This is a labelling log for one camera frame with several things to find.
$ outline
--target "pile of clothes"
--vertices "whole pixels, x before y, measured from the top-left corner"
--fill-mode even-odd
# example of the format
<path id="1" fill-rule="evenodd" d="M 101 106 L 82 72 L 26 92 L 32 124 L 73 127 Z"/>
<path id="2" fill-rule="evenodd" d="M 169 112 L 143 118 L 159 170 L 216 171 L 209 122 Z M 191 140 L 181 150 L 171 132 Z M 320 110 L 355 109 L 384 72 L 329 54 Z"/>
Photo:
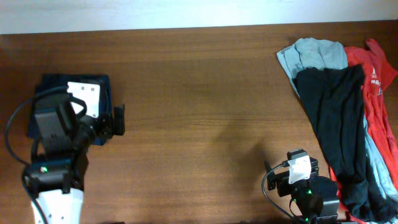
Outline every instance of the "pile of clothes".
<path id="1" fill-rule="evenodd" d="M 398 223 L 398 148 L 383 91 L 398 71 L 379 44 L 368 49 L 299 39 L 277 53 L 356 222 Z"/>

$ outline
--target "black t-shirt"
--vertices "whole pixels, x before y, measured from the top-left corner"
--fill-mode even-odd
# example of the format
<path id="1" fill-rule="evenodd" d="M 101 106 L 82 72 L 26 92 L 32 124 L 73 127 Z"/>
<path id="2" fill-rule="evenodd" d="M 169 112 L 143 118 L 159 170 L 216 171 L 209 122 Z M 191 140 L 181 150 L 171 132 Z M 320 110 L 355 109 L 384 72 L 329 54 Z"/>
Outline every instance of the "black t-shirt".
<path id="1" fill-rule="evenodd" d="M 383 199 L 365 151 L 362 66 L 342 70 L 308 68 L 294 80 L 327 163 L 343 188 L 342 201 L 354 217 L 387 222 L 395 203 Z"/>

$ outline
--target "black cloth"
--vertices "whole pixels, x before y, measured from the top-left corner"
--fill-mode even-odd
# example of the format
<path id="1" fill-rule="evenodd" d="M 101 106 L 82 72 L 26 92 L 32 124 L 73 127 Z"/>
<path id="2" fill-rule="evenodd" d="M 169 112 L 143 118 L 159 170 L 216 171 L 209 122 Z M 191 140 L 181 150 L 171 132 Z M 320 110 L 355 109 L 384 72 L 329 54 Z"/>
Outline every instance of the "black cloth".
<path id="1" fill-rule="evenodd" d="M 68 82 L 85 82 L 88 80 L 94 80 L 104 84 L 104 90 L 101 90 L 101 95 L 103 95 L 103 97 L 100 97 L 98 112 L 100 114 L 112 114 L 111 84 L 107 75 L 44 74 L 42 82 L 35 88 L 35 94 L 54 87 L 67 86 Z M 40 135 L 40 131 L 39 127 L 37 126 L 33 111 L 34 103 L 32 103 L 30 120 L 27 128 L 27 137 L 35 139 Z M 96 138 L 93 144 L 97 146 L 103 146 L 105 142 L 105 139 Z"/>
<path id="2" fill-rule="evenodd" d="M 362 66 L 308 68 L 294 80 L 323 155 L 342 184 L 342 201 L 366 222 L 387 222 L 396 204 L 383 199 L 366 155 Z"/>

